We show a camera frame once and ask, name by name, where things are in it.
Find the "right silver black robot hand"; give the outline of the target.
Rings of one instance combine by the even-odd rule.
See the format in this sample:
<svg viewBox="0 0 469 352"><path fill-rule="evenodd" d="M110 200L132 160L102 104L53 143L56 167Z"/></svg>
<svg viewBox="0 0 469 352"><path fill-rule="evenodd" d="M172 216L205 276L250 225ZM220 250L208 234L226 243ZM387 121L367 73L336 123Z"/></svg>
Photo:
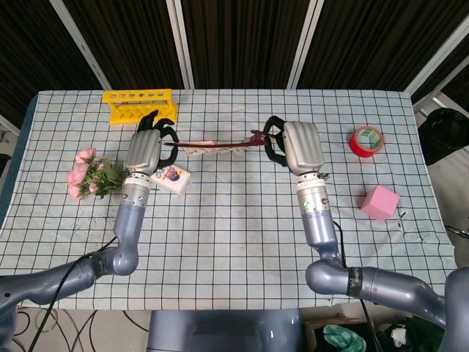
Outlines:
<svg viewBox="0 0 469 352"><path fill-rule="evenodd" d="M267 157L297 176L319 173L325 163L316 125L270 117L262 131Z"/></svg>

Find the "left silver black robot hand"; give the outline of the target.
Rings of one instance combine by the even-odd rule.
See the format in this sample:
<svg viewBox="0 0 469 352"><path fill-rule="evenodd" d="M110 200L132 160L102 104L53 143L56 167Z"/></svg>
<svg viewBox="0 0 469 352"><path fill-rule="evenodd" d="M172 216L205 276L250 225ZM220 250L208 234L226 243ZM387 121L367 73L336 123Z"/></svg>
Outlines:
<svg viewBox="0 0 469 352"><path fill-rule="evenodd" d="M125 167L130 173L137 172L150 176L158 169L173 165L177 159L179 138L172 128L174 122L162 118L154 123L158 113L158 110L154 110L142 117L137 131L130 140L125 162ZM166 136L172 138L172 149L168 158L161 159L163 138Z"/></svg>

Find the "dark red paper folding fan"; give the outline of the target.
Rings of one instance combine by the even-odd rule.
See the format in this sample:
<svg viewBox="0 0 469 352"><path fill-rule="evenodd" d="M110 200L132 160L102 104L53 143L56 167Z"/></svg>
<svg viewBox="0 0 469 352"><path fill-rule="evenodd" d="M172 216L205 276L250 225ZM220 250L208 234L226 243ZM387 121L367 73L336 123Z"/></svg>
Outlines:
<svg viewBox="0 0 469 352"><path fill-rule="evenodd" d="M214 141L200 141L200 142L164 142L163 144L170 147L182 148L188 157L198 156L203 154L215 153L241 153L244 150L252 147L264 147L267 140L275 142L274 135L271 133L265 134L261 131L252 130L251 135L242 140L241 142L214 142Z"/></svg>

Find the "yellow plastic test tube rack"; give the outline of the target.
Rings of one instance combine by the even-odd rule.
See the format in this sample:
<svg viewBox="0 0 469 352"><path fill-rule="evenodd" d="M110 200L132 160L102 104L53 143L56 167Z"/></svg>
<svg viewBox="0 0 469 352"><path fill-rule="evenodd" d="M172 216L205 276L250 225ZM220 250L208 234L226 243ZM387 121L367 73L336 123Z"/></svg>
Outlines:
<svg viewBox="0 0 469 352"><path fill-rule="evenodd" d="M171 89L106 90L102 102L110 109L110 125L138 124L157 110L155 121L177 122L177 105L171 99Z"/></svg>

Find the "white tissue pack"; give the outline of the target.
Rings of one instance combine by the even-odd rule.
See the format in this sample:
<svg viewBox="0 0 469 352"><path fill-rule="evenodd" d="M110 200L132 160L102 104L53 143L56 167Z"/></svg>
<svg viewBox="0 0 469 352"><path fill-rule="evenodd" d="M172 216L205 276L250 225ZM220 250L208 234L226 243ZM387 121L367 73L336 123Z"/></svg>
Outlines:
<svg viewBox="0 0 469 352"><path fill-rule="evenodd" d="M191 174L178 166L171 165L157 169L150 179L158 188L181 195L185 193L191 181Z"/></svg>

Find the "pink artificial flower bouquet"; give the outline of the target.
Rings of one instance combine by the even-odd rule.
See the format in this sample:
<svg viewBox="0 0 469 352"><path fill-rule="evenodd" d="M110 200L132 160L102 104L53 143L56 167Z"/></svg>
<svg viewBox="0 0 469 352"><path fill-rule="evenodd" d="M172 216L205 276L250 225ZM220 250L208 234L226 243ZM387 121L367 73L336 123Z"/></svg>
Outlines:
<svg viewBox="0 0 469 352"><path fill-rule="evenodd" d="M67 174L68 194L73 199L87 195L104 198L122 189L124 177L119 164L106 157L98 157L95 148L80 151L75 157L75 167Z"/></svg>

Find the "red tape roll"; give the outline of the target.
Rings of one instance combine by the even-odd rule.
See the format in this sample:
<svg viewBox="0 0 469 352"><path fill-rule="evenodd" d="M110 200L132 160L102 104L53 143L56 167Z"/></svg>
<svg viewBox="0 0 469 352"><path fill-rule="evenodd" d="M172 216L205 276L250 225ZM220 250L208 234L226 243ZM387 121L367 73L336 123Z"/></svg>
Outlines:
<svg viewBox="0 0 469 352"><path fill-rule="evenodd" d="M371 158L382 150L384 144L384 136L372 126L358 128L348 141L351 151L361 158Z"/></svg>

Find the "pink foam cube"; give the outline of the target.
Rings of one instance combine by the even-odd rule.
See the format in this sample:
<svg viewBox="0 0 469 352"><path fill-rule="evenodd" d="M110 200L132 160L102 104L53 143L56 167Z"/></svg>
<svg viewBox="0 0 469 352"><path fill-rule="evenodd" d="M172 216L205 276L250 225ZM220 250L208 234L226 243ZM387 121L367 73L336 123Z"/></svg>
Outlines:
<svg viewBox="0 0 469 352"><path fill-rule="evenodd" d="M371 219L385 221L394 214L399 195L384 186L375 186L362 203L361 211Z"/></svg>

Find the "white black checkered tablecloth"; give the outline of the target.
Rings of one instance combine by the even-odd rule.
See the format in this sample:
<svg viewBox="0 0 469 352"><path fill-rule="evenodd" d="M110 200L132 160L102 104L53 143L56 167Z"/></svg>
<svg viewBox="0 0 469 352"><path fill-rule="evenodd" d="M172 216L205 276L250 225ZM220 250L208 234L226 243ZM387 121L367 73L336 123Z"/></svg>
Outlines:
<svg viewBox="0 0 469 352"><path fill-rule="evenodd" d="M316 125L334 219L349 266L416 276L442 293L456 268L421 155L410 97L382 90L176 90L183 141L237 142L276 115ZM124 161L132 125L111 126L99 91L43 91L25 119L24 150L12 195L0 195L0 275L34 273L73 261L112 239L119 197L74 200L67 173L75 155L93 147ZM362 126L384 136L371 158L348 141ZM188 157L182 195L152 190L130 276L104 276L58 307L65 309L279 309L330 306L307 286L318 259L306 243L296 176L263 149ZM399 195L390 219L361 211L375 186Z"/></svg>

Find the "black trash bag bin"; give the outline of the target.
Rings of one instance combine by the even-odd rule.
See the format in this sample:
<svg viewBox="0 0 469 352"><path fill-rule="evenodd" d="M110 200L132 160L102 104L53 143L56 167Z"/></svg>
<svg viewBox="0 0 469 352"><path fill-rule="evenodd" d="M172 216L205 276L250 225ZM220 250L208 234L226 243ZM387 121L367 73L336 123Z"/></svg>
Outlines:
<svg viewBox="0 0 469 352"><path fill-rule="evenodd" d="M418 127L427 166L469 146L469 117L450 108L432 111Z"/></svg>

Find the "brown cardboard box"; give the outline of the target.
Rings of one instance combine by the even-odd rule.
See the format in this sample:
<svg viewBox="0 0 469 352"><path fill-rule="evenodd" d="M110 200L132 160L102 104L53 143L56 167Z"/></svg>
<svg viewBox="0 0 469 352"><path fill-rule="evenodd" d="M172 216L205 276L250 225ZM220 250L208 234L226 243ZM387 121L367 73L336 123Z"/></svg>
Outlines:
<svg viewBox="0 0 469 352"><path fill-rule="evenodd" d="M355 332L366 342L366 352L378 352L375 345L374 335L365 320L358 318L347 318L344 316L310 320L303 324L306 335L308 352L341 352L341 348L332 346L326 341L323 329L327 325L337 325Z"/></svg>

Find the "green plastic bag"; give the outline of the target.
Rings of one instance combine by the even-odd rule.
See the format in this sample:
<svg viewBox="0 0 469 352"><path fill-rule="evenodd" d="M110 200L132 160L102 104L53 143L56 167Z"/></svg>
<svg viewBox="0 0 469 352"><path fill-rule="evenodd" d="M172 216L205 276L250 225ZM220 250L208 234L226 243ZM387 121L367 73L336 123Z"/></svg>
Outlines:
<svg viewBox="0 0 469 352"><path fill-rule="evenodd" d="M322 330L325 341L339 352L366 352L366 341L357 333L342 326L327 325Z"/></svg>

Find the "grey robot torso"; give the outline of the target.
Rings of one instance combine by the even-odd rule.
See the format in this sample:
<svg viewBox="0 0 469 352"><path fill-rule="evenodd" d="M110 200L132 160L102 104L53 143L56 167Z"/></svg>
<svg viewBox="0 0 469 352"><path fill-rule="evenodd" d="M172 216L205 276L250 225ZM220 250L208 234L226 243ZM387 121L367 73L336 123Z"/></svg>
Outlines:
<svg viewBox="0 0 469 352"><path fill-rule="evenodd" d="M299 309L155 310L146 352L305 352Z"/></svg>

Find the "white metal frame post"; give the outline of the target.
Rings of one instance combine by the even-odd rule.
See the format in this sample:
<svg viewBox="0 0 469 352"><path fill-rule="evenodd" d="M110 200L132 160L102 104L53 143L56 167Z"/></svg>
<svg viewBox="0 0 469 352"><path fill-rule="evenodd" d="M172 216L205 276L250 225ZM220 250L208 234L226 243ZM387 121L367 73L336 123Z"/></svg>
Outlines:
<svg viewBox="0 0 469 352"><path fill-rule="evenodd" d="M182 82L185 89L195 89L181 0L166 0Z"/></svg>
<svg viewBox="0 0 469 352"><path fill-rule="evenodd" d="M62 24L73 39L74 43L77 45L78 50L83 55L86 63L90 66L90 69L94 73L96 79L99 81L101 87L104 90L111 90L111 85L106 78L105 73L99 66L94 54L86 43L63 0L49 0L49 2L54 8L56 14L59 16Z"/></svg>
<svg viewBox="0 0 469 352"><path fill-rule="evenodd" d="M417 18L417 71L405 92L414 95L451 53L469 37L469 0L426 0Z"/></svg>
<svg viewBox="0 0 469 352"><path fill-rule="evenodd" d="M297 49L290 70L287 89L296 89L309 52L325 0L309 0Z"/></svg>

